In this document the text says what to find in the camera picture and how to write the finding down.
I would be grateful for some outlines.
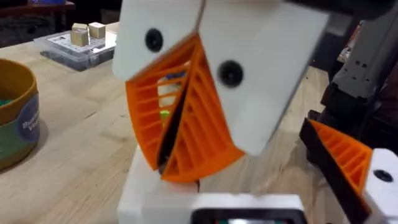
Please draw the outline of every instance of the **green container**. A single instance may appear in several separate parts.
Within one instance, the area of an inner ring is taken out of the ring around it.
[[[39,140],[39,95],[32,71],[0,59],[0,170],[23,160]]]

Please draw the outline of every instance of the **plastic storage box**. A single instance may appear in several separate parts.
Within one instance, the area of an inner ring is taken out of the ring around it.
[[[113,58],[116,34],[106,31],[104,39],[90,37],[89,44],[84,47],[70,43],[70,31],[34,39],[34,44],[44,57],[84,71]]]

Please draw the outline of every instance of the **wooden block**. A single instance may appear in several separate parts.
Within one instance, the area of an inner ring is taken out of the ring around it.
[[[79,23],[74,23],[72,26],[72,30],[78,30],[78,29],[86,29],[87,30],[87,25],[86,24],[79,24]]]
[[[86,29],[70,31],[70,42],[80,47],[88,45],[88,31]]]
[[[105,38],[106,28],[104,24],[100,24],[99,22],[92,22],[88,24],[90,30],[90,37],[94,37],[96,39]]]

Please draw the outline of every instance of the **label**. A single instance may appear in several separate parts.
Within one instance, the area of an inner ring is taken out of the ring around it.
[[[31,98],[17,118],[17,130],[21,138],[27,142],[39,140],[39,96]]]
[[[65,47],[69,50],[72,50],[76,53],[82,53],[82,52],[86,52],[89,50],[92,50],[93,48],[96,47],[101,47],[105,45],[105,39],[96,39],[96,38],[89,38],[89,44],[83,47],[79,47],[77,45],[73,45],[70,42],[70,34],[63,34],[63,35],[59,35],[56,37],[51,37],[47,39],[50,42],[53,42],[61,47]]]
[[[5,159],[39,140],[39,96],[31,98],[16,120],[0,126],[0,159]]]

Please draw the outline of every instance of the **workbench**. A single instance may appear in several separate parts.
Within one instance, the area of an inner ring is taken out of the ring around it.
[[[36,150],[0,173],[0,223],[116,224],[137,142],[112,61],[76,72],[40,56],[32,42],[0,49],[0,57],[35,73],[41,131]],[[327,74],[309,68],[268,150],[202,180],[201,191],[299,194],[309,223],[324,223],[318,209],[325,210],[326,199],[319,191],[327,184],[308,164],[299,131],[310,109],[322,110],[327,84]]]

